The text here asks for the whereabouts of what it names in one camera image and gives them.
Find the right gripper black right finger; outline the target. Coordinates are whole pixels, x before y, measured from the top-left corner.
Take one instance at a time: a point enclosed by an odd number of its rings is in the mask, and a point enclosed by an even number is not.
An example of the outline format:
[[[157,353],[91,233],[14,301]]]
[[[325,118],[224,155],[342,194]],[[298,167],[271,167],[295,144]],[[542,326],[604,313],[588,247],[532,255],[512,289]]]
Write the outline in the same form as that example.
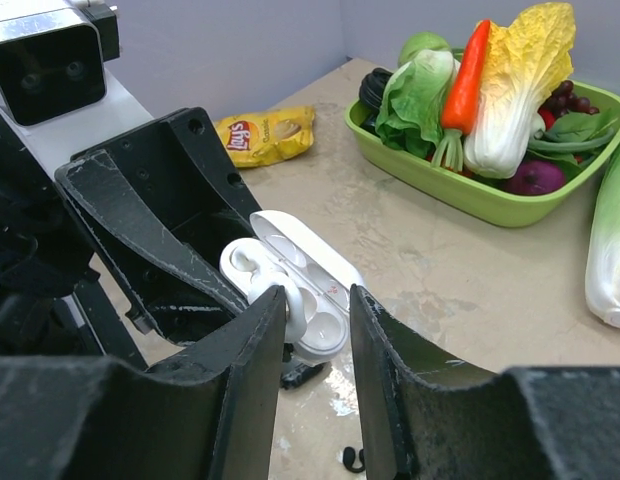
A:
[[[620,366],[493,373],[350,291],[370,479],[620,479]]]

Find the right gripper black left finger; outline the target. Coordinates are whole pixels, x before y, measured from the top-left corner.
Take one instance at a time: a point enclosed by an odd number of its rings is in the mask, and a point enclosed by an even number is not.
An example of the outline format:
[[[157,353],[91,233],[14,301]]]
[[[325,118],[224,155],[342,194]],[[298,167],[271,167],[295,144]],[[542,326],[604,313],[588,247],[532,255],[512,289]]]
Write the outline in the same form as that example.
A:
[[[266,478],[285,320],[270,288],[147,372],[0,356],[0,479]]]

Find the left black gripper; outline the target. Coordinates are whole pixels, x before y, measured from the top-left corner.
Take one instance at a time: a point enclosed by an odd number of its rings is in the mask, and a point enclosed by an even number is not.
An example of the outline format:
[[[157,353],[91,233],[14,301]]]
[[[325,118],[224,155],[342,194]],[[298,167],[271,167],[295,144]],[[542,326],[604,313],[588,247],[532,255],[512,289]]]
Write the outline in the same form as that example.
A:
[[[74,158],[56,183],[138,330],[186,345],[246,309],[173,234],[252,235],[249,216],[260,209],[203,108],[177,110]],[[0,356],[110,355],[139,366],[92,256],[50,177],[0,114]]]

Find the white earbud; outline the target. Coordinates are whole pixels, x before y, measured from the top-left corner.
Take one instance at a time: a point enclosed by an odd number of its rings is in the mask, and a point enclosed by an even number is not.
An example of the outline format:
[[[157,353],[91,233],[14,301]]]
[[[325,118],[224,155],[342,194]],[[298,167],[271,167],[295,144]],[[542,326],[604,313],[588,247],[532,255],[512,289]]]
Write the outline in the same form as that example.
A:
[[[288,306],[285,342],[295,343],[299,341],[307,331],[303,296],[300,288],[291,281],[283,281],[283,279],[280,279],[277,281],[277,284],[284,288]]]
[[[265,249],[253,243],[242,243],[231,253],[231,263],[241,271],[251,273],[251,292],[263,292],[275,285],[285,285],[289,277],[274,262]]]

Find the white earbud charging case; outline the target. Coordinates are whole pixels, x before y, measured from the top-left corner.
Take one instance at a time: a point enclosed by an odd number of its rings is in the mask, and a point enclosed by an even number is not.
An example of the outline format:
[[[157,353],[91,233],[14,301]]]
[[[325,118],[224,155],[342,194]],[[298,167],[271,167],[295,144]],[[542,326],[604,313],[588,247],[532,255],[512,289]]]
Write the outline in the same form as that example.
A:
[[[307,320],[305,335],[293,345],[302,362],[325,363],[344,349],[349,339],[350,287],[363,285],[358,270],[297,217],[282,211],[261,210],[249,217],[254,235],[232,241],[221,253],[220,272],[249,303],[263,292],[251,292],[251,273],[231,263],[231,253],[242,243],[253,243],[287,273],[300,288]]]

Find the black earbud charging case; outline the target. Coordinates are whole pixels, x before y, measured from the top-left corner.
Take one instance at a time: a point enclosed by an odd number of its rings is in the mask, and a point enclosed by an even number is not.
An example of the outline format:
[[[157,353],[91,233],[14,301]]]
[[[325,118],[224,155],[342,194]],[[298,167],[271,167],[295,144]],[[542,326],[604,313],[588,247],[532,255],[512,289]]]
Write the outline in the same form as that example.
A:
[[[318,376],[325,368],[325,363],[308,365],[294,355],[292,344],[285,343],[282,356],[280,388],[293,390]]]

